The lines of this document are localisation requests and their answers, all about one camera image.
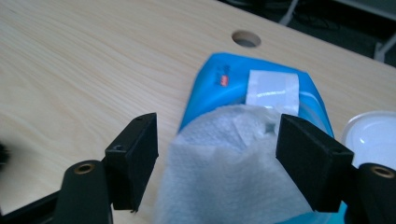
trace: floor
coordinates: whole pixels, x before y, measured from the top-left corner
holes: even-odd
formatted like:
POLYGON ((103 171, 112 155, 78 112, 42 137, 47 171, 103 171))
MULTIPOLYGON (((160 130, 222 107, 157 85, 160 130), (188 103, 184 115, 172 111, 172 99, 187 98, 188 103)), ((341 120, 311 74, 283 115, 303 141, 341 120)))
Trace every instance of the floor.
MULTIPOLYGON (((280 21, 290 5, 290 0, 220 2, 271 21, 280 21)), ((288 26, 368 58, 373 58, 377 42, 384 43, 396 32, 396 21, 329 0, 300 0, 288 26)), ((396 67, 396 46, 386 54, 385 63, 396 67)))

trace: wooden table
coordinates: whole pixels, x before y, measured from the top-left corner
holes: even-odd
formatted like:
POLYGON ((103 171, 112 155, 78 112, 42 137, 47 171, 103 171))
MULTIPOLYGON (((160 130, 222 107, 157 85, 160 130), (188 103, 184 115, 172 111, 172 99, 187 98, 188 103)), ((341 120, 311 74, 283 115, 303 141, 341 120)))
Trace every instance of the wooden table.
POLYGON ((0 173, 6 214, 59 189, 78 161, 104 149, 136 116, 157 112, 160 158, 136 215, 149 223, 195 75, 227 51, 308 72, 337 139, 348 120, 396 110, 396 69, 210 0, 0 0, 0 173), (233 42, 246 30, 257 48, 233 42))

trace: white tissue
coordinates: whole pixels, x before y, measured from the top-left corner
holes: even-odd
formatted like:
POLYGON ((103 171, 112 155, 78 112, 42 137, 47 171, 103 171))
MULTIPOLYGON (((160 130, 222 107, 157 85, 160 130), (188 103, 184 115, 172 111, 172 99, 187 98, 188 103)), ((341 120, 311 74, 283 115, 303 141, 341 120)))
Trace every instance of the white tissue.
POLYGON ((277 223, 312 211, 276 159, 280 115, 224 106, 169 147, 154 223, 277 223))

